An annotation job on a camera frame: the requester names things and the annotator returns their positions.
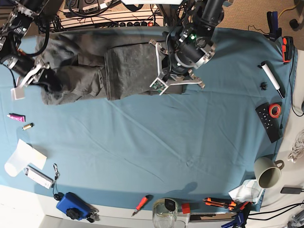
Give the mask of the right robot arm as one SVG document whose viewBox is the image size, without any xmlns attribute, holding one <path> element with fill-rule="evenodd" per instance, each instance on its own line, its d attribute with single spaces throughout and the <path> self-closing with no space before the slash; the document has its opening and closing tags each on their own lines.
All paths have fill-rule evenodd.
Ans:
<svg viewBox="0 0 304 228">
<path fill-rule="evenodd" d="M 49 22 L 43 14 L 46 4 L 46 0 L 16 1 L 7 21 L 0 29 L 0 64 L 19 75 L 18 80 L 13 79 L 14 87 L 10 90 L 13 100 L 25 98 L 24 88 L 29 85 L 40 86 L 48 92 L 62 90 L 55 71 L 41 58 L 49 40 Z M 20 50 L 19 46 L 32 22 L 38 19 L 46 25 L 45 41 L 39 51 L 27 54 Z"/>
</svg>

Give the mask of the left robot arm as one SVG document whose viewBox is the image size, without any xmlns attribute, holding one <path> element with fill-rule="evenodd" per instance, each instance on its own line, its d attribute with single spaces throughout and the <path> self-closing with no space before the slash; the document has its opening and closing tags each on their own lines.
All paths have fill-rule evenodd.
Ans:
<svg viewBox="0 0 304 228">
<path fill-rule="evenodd" d="M 164 45 L 150 40 L 157 59 L 157 76 L 150 88 L 162 95 L 171 86 L 205 87 L 193 70 L 208 63 L 216 53 L 212 36 L 224 18 L 223 6 L 222 0 L 196 0 L 184 10 L 177 24 L 163 33 Z"/>
</svg>

